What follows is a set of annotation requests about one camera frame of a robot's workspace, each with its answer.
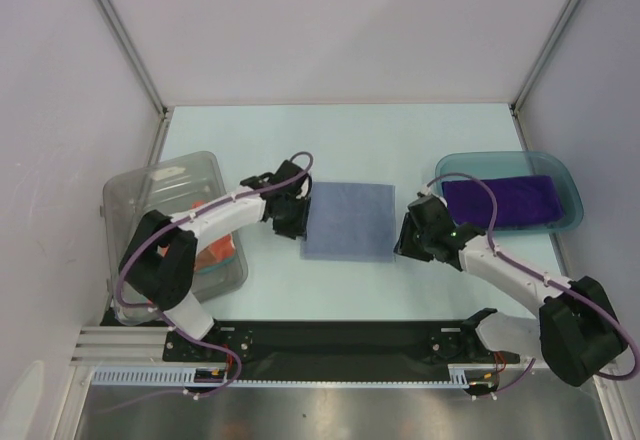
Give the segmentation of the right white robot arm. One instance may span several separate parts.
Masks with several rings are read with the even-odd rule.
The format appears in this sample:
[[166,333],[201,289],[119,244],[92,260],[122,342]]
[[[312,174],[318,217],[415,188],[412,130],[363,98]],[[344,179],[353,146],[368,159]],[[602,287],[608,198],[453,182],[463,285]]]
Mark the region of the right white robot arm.
[[460,337],[461,352],[471,361],[484,361],[495,351],[517,353],[580,386],[630,345],[600,282],[550,275],[508,257],[481,228],[455,224],[438,196],[421,195],[408,205],[394,251],[478,277],[530,313],[480,315],[475,328]]

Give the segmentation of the orange towel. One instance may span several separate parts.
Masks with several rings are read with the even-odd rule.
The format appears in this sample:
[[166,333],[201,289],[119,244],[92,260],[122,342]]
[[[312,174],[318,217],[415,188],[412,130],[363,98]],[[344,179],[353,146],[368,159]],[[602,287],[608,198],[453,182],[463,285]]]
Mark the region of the orange towel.
[[231,234],[228,234],[208,245],[196,256],[194,272],[207,274],[233,260],[236,247]]

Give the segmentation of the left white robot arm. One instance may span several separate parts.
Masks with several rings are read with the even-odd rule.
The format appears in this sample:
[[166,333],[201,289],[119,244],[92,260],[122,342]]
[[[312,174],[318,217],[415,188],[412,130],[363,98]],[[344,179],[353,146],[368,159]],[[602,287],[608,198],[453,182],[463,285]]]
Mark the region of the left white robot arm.
[[[308,158],[306,167],[297,157]],[[236,190],[200,207],[165,215],[151,210],[139,221],[118,267],[114,297],[126,308],[149,308],[186,335],[199,360],[220,348],[216,321],[192,291],[197,256],[244,227],[270,222],[275,234],[304,239],[311,206],[313,156],[297,153],[274,172],[248,177]]]

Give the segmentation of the purple towel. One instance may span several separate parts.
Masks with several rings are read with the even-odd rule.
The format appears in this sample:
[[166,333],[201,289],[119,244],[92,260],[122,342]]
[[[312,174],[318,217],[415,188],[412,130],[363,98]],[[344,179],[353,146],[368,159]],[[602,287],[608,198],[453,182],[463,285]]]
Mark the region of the purple towel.
[[[485,179],[497,202],[495,229],[517,229],[561,220],[564,209],[549,176],[521,176]],[[493,203],[485,189],[472,180],[442,183],[443,196],[453,220],[487,228]]]

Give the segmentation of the light blue paw towel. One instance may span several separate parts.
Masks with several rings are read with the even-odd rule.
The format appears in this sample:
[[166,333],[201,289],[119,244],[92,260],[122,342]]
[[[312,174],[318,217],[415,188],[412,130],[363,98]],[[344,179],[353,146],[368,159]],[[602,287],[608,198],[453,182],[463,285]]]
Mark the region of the light blue paw towel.
[[395,240],[394,186],[345,182],[313,186],[302,259],[391,263]]

